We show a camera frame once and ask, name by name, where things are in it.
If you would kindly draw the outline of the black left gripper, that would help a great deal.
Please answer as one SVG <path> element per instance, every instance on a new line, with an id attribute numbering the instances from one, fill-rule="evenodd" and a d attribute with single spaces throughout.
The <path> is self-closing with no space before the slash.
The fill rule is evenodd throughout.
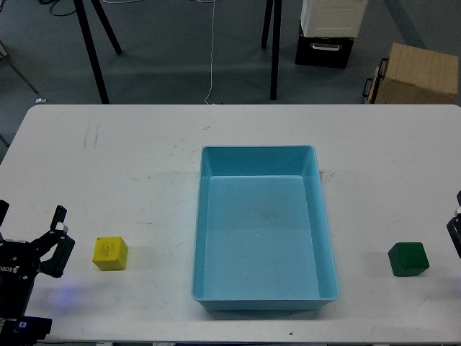
<path id="1" fill-rule="evenodd" d="M 0 200 L 0 226 L 9 209 Z M 67 210 L 58 205 L 50 229 L 34 241 L 1 240 L 1 318 L 24 316 L 39 272 L 61 278 L 75 241 L 64 224 Z"/>

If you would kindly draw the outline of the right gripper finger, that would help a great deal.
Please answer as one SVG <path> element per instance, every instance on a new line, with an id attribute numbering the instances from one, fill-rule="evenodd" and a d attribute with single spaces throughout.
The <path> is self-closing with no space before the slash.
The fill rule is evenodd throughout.
<path id="1" fill-rule="evenodd" d="M 460 206 L 461 206 L 461 191 L 457 193 L 458 207 L 453 218 L 447 223 L 447 230 L 455 246 L 458 257 L 461 257 L 461 238 L 460 238 Z"/>

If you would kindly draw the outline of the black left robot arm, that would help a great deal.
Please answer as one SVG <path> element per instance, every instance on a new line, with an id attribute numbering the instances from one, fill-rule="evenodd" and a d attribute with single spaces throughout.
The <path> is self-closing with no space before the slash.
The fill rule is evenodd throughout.
<path id="1" fill-rule="evenodd" d="M 35 345 L 51 331 L 52 320 L 26 316 L 38 274 L 60 278 L 75 241 L 64 224 L 67 210 L 55 209 L 49 231 L 28 241 L 1 239 L 1 344 Z"/>

